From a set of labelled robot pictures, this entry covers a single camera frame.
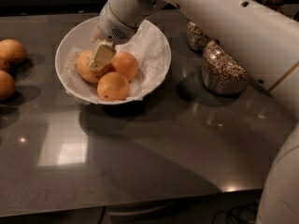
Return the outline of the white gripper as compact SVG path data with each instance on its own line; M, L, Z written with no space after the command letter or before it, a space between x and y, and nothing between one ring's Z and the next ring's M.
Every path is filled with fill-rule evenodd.
M103 69L116 54L115 44L121 45L130 41L137 29L129 27L121 22L113 13L110 2L102 8L98 23L93 30L91 42L100 41L93 51L89 68L93 71Z

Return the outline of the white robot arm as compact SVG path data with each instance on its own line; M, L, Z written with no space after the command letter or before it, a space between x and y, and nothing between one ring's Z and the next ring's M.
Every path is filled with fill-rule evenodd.
M123 44L164 4L179 9L299 118L299 23L252 0L107 0L92 40ZM299 224L299 123L266 179L256 224Z

